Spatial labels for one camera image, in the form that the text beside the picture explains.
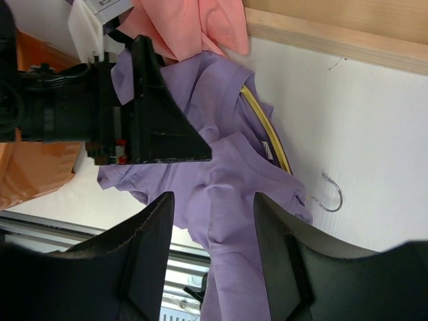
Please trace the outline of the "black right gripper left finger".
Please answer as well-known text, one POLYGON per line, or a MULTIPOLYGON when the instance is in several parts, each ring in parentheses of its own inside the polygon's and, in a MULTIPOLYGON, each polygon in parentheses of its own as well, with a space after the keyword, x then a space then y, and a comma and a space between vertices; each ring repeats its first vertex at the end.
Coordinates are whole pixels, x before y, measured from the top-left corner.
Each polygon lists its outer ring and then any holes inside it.
POLYGON ((157 320, 173 229, 175 197, 163 193, 91 244, 95 258, 1 245, 2 320, 157 320))

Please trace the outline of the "purple t shirt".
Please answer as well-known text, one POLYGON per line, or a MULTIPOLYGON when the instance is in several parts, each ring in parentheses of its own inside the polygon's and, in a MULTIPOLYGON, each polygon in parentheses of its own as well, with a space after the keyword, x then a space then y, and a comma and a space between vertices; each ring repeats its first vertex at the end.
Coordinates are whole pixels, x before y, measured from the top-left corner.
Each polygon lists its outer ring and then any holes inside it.
POLYGON ((204 51, 161 69, 167 88, 212 150, 201 163, 100 167, 103 189, 128 191, 143 204, 175 195, 174 224, 209 254, 211 265, 202 320, 269 320, 270 310, 257 244, 253 199, 265 193, 306 223, 301 182, 272 159, 273 147, 241 93, 255 90, 245 67, 204 51))

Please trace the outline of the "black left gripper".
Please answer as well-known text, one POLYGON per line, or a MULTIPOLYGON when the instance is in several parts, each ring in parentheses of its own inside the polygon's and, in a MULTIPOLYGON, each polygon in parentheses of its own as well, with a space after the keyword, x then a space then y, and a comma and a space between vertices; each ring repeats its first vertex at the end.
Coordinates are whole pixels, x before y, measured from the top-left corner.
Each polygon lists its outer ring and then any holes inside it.
POLYGON ((110 71, 116 56, 55 72, 49 64, 14 69, 15 127, 26 142, 83 142, 96 165, 211 160, 211 148, 169 92, 149 37, 131 45, 134 98, 126 104, 126 139, 110 71))

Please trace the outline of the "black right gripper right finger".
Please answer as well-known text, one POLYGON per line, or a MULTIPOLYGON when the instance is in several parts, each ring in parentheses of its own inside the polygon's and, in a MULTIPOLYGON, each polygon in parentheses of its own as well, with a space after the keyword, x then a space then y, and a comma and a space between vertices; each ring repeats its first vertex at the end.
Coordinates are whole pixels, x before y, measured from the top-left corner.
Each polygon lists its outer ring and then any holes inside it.
POLYGON ((263 193, 255 229, 272 320, 426 320, 427 243, 377 253, 289 214, 263 193))

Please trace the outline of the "yellow clothes hanger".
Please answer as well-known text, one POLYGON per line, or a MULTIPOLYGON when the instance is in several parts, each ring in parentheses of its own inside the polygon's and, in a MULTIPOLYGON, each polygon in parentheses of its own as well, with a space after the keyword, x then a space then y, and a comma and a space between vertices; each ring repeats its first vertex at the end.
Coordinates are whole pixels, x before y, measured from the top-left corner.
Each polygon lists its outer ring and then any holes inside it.
MULTIPOLYGON (((278 160, 278 163, 280 165, 280 168, 286 171, 287 173, 293 175, 290 163, 288 161, 288 158, 286 156, 285 150, 282 146, 282 143, 280 141, 280 138, 274 129, 271 120, 268 118, 267 114, 264 112, 263 108, 261 107, 260 103, 257 101, 255 96, 252 94, 251 90, 246 86, 243 85, 242 89, 240 90, 240 93, 243 95, 243 97, 247 100, 248 104, 251 106, 252 110, 255 112, 256 116, 258 117, 259 121, 261 122, 261 125, 263 126, 269 140, 270 144, 273 147, 274 154, 278 160)), ((344 202, 344 196, 342 193, 341 188, 338 186, 338 184, 332 180, 326 173, 322 173, 322 178, 329 184, 331 184, 334 189, 338 193, 339 201, 338 205, 334 208, 328 208, 326 207, 317 197, 310 195, 309 198, 314 200, 316 204, 325 212, 327 213, 336 213, 339 210, 341 210, 344 202)))

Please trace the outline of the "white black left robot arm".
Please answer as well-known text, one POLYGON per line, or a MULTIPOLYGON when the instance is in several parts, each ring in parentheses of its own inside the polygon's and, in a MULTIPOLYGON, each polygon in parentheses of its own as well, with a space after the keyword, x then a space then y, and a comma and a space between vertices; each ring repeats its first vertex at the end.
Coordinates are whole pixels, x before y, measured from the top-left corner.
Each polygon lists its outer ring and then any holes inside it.
POLYGON ((91 1, 75 1, 88 22, 77 25, 80 63, 61 72, 42 63, 17 65, 17 28, 1 2, 1 141, 83 142, 98 166, 208 161, 211 148, 169 92, 159 55, 145 35, 111 31, 130 50, 133 96, 121 102, 114 89, 112 53, 105 51, 105 21, 91 1))

